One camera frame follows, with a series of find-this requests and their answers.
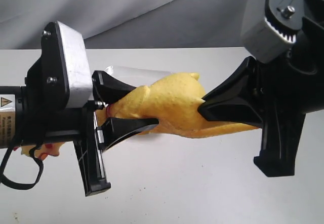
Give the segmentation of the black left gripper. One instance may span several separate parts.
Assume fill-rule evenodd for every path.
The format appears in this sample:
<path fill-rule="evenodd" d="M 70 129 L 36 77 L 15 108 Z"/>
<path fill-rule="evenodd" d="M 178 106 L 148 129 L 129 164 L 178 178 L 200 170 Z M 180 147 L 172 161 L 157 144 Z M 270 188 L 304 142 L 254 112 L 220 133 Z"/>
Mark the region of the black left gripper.
<path fill-rule="evenodd" d="M 25 144 L 36 145 L 29 153 L 34 155 L 45 143 L 72 141 L 86 196 L 111 187 L 100 150 L 159 124 L 156 118 L 110 117 L 98 127 L 95 110 L 99 103 L 94 100 L 120 100 L 136 87 L 105 71 L 96 70 L 91 77 L 87 62 L 77 63 L 68 72 L 65 59 L 40 57 L 28 70 L 25 83 Z"/>

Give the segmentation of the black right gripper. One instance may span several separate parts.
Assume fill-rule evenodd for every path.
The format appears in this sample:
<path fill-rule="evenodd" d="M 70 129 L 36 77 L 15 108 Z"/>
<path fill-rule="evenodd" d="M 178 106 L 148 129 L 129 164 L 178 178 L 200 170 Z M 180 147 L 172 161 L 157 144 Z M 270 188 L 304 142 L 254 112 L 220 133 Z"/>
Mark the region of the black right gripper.
<path fill-rule="evenodd" d="M 303 0 L 303 5 L 302 29 L 291 48 L 267 64 L 246 57 L 198 107 L 207 121 L 262 127 L 254 164 L 267 177 L 294 175 L 305 116 L 323 109 L 323 0 Z M 252 96 L 257 75 L 261 116 L 245 104 L 211 103 Z"/>

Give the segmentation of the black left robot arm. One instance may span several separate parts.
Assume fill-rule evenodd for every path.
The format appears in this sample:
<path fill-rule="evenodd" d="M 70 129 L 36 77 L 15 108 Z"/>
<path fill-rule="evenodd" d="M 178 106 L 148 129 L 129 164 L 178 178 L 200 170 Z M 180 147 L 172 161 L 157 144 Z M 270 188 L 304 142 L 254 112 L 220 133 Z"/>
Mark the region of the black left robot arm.
<path fill-rule="evenodd" d="M 102 152 L 121 141 L 158 125 L 156 118 L 119 119 L 109 117 L 98 125 L 96 110 L 115 103 L 134 87 L 104 71 L 81 72 L 77 86 L 72 85 L 67 63 L 62 59 L 40 57 L 28 70 L 25 86 L 2 86 L 1 147 L 7 165 L 16 147 L 30 146 L 34 156 L 43 144 L 73 142 L 83 179 L 85 195 L 110 189 Z"/>

